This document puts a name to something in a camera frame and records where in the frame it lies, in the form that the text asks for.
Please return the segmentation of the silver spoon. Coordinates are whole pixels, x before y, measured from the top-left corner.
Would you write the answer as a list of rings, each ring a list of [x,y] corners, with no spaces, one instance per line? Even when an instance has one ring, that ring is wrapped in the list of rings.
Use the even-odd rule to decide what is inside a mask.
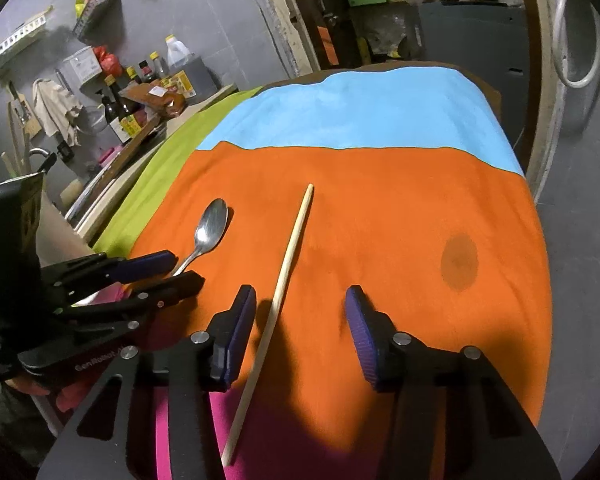
[[[222,198],[216,198],[204,210],[196,226],[193,251],[172,272],[172,276],[184,273],[195,259],[211,252],[222,240],[227,226],[227,203]]]

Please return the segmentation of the wooden chopstick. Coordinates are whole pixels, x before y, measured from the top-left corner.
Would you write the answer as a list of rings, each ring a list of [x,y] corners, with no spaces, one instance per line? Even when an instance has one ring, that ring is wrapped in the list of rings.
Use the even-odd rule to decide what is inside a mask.
[[[306,187],[306,192],[304,192],[296,220],[294,220],[294,227],[292,228],[284,253],[283,262],[280,266],[279,274],[275,284],[272,304],[270,310],[268,311],[268,318],[266,319],[264,329],[262,330],[257,352],[254,356],[254,361],[249,376],[245,382],[244,390],[242,390],[242,396],[240,397],[234,419],[230,425],[230,432],[228,433],[227,440],[221,454],[221,463],[224,467],[230,466],[230,464],[233,463],[233,458],[239,442],[240,434],[242,433],[242,427],[244,426],[250,403],[254,396],[254,392],[256,391],[265,358],[268,354],[268,348],[270,348],[277,320],[283,307],[284,296],[289,281],[289,275],[291,274],[292,263],[294,262],[294,256],[297,252],[302,230],[306,224],[306,217],[309,214],[313,194],[314,185],[309,183]]]

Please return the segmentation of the brown wooden chopping board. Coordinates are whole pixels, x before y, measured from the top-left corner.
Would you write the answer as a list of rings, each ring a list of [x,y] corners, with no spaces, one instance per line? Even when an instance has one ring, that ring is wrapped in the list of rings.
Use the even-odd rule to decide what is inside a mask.
[[[147,124],[140,130],[140,133],[137,133],[131,141],[125,144],[122,150],[114,156],[114,159],[87,185],[84,192],[74,204],[74,206],[76,206],[76,212],[80,212],[89,205],[98,194],[106,188],[106,185],[120,174],[126,164],[138,152],[140,144],[142,144],[162,123],[163,120],[158,115],[155,115],[148,120]]]

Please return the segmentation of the striped colourful table cloth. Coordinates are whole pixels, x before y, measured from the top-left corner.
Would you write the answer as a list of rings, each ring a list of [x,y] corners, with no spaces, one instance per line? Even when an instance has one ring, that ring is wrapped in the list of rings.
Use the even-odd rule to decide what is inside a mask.
[[[305,195],[228,478],[376,476],[392,400],[358,362],[344,310],[353,285],[428,346],[481,349],[539,419],[552,340],[542,226],[498,95],[464,70],[404,65],[236,93],[166,141],[95,249],[186,256],[204,207],[221,197],[233,217],[193,264],[204,288],[157,318],[149,339],[170,346],[201,330],[243,284],[264,325]]]

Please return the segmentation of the dark sauce bottle yellow label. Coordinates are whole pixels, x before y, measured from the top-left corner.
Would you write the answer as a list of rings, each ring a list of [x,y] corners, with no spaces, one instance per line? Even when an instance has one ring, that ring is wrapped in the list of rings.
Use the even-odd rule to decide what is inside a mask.
[[[105,78],[105,84],[114,98],[114,110],[117,113],[117,118],[112,121],[112,128],[122,144],[128,143],[146,125],[145,110],[137,102],[121,95],[121,89],[114,75],[108,75]]]

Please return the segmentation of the hanging beige towel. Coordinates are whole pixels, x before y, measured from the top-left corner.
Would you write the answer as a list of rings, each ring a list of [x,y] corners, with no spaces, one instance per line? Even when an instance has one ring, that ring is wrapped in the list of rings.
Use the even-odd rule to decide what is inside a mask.
[[[67,89],[51,79],[38,78],[32,84],[33,110],[46,136],[59,134],[70,148],[80,144],[78,119],[82,103]]]

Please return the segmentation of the red plastic bag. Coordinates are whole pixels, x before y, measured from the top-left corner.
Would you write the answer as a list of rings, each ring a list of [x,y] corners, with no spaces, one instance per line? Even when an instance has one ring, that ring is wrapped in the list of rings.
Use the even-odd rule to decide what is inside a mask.
[[[123,67],[117,55],[109,52],[106,46],[92,47],[92,50],[105,76],[119,78],[123,75]]]

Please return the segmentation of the large oil jug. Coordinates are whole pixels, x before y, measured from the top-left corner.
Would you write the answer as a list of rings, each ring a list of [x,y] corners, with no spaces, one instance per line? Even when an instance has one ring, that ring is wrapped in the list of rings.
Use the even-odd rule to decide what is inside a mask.
[[[218,90],[201,57],[173,35],[166,37],[166,62],[171,81],[189,104],[202,102]]]

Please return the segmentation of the dark grey cabinet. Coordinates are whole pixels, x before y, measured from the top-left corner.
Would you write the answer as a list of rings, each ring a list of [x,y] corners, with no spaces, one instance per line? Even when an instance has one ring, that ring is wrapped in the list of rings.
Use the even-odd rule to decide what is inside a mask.
[[[502,97],[501,124],[510,144],[524,131],[529,41],[524,9],[491,3],[424,3],[418,7],[424,55],[490,84]]]

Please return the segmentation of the wooden cutting board on wall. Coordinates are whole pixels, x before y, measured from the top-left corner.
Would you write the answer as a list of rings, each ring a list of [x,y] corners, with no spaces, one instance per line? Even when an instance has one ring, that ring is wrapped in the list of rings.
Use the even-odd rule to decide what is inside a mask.
[[[38,118],[35,117],[24,95],[17,91],[11,80],[8,82],[8,90],[12,96],[12,106],[20,121],[24,135],[28,139],[33,139],[42,131]]]

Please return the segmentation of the white wall box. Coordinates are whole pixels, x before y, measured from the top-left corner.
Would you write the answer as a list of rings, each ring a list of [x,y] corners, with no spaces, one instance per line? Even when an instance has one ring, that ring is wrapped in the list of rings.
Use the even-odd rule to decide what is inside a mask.
[[[102,66],[92,47],[84,47],[69,55],[60,63],[58,70],[69,84],[78,87],[83,87],[102,74]]]

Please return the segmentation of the grey wall shelf with packets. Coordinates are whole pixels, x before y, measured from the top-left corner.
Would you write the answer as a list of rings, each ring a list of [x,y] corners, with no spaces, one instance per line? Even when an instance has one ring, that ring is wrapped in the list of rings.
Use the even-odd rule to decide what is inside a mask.
[[[76,18],[73,26],[73,35],[77,40],[87,42],[88,36],[96,24],[104,17],[106,12],[117,0],[87,0],[83,11]]]

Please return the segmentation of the white wall basket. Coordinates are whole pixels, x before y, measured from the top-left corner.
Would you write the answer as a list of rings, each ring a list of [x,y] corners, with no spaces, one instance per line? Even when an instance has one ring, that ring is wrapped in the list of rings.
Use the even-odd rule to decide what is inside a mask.
[[[31,16],[0,43],[0,70],[46,31],[47,15],[53,10],[54,6],[49,6],[44,11]]]

